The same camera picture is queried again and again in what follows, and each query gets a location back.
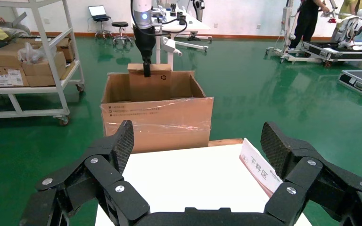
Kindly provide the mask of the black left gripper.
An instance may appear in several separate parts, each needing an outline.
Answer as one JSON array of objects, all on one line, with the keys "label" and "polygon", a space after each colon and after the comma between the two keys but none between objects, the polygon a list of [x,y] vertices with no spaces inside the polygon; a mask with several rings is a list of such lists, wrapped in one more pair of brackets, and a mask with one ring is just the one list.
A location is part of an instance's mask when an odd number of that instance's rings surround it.
[{"label": "black left gripper", "polygon": [[153,54],[153,48],[156,44],[155,28],[152,26],[147,29],[137,28],[133,26],[133,32],[135,37],[135,44],[141,53],[143,60],[143,72],[144,77],[151,77],[151,58]]}]

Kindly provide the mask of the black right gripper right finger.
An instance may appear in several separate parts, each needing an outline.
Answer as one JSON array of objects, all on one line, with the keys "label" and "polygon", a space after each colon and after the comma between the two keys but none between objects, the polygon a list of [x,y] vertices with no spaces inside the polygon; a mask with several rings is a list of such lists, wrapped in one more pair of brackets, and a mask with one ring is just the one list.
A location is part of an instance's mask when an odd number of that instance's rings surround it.
[{"label": "black right gripper right finger", "polygon": [[308,142],[285,135],[266,122],[261,147],[282,180],[264,212],[285,226],[294,225],[309,201],[342,226],[362,226],[362,177],[332,164]]}]

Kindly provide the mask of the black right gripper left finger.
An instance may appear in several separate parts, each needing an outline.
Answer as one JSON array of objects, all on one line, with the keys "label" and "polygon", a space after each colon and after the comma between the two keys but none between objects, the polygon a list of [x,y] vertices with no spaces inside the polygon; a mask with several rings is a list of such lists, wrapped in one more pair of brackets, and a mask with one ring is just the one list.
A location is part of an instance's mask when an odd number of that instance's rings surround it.
[{"label": "black right gripper left finger", "polygon": [[37,182],[19,225],[67,226],[93,199],[114,225],[136,225],[150,207],[123,177],[133,147],[133,124],[124,120],[115,134],[96,140],[79,159]]}]

